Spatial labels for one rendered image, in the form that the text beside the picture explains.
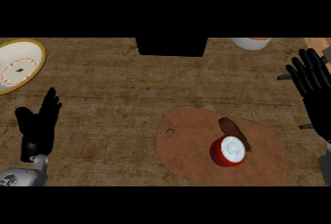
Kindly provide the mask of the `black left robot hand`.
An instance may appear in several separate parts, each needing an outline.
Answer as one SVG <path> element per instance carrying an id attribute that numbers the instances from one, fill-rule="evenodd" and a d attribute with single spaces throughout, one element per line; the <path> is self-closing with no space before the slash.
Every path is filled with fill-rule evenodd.
<path id="1" fill-rule="evenodd" d="M 36 113 L 26 107 L 14 109 L 17 128 L 22 133 L 20 161 L 25 163 L 32 162 L 30 157 L 38 154 L 48 155 L 51 152 L 60 107 L 56 90 L 50 88 Z"/>

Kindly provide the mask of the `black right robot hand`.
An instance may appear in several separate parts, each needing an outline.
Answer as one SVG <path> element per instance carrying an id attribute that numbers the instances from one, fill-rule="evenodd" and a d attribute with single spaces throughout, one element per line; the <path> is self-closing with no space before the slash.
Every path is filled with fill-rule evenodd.
<path id="1" fill-rule="evenodd" d="M 299 49 L 285 66 L 316 134 L 331 142 L 331 72 L 313 48 Z"/>

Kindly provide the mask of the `red can with white lid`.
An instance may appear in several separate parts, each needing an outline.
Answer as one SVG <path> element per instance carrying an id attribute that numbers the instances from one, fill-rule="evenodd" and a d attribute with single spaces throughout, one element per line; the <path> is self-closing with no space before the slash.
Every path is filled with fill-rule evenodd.
<path id="1" fill-rule="evenodd" d="M 223 135 L 209 148 L 211 161 L 221 167 L 231 167 L 242 164 L 245 159 L 243 142 L 236 136 Z"/>

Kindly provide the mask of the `brown wooden cutting board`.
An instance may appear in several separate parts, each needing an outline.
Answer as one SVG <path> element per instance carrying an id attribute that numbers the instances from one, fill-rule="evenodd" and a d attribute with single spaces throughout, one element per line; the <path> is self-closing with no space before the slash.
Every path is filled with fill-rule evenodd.
<path id="1" fill-rule="evenodd" d="M 178 106 L 166 112 L 156 132 L 156 152 L 165 169 L 206 186 L 283 186 L 285 150 L 259 123 L 230 118 L 251 150 L 236 166 L 223 167 L 212 162 L 209 148 L 223 136 L 218 120 L 224 117 L 224 114 L 192 106 Z"/>

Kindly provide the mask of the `pale wooden object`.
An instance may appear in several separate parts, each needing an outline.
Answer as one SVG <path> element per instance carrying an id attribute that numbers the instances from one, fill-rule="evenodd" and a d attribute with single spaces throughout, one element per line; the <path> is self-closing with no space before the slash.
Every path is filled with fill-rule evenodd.
<path id="1" fill-rule="evenodd" d="M 313 48 L 317 55 L 323 55 L 323 50 L 329 47 L 324 38 L 304 38 L 304 44 L 308 48 Z"/>

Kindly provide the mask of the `white plate with gold rim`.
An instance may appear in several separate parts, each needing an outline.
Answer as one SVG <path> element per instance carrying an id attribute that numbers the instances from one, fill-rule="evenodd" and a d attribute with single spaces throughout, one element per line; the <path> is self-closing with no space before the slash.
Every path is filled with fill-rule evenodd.
<path id="1" fill-rule="evenodd" d="M 36 76 L 45 63 L 42 44 L 27 38 L 0 44 L 0 95 L 17 90 Z"/>

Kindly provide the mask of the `white cup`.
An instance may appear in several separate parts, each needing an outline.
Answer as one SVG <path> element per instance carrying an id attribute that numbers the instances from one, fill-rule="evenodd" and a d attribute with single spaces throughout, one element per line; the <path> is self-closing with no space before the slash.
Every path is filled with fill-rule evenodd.
<path id="1" fill-rule="evenodd" d="M 261 50 L 268 42 L 270 38 L 231 38 L 231 42 L 245 50 Z"/>

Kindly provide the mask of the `black box-shaped object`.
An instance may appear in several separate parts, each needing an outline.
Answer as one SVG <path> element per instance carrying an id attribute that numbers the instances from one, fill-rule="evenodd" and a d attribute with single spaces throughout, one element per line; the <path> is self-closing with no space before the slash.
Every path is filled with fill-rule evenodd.
<path id="1" fill-rule="evenodd" d="M 140 55 L 200 57 L 206 38 L 135 38 Z"/>

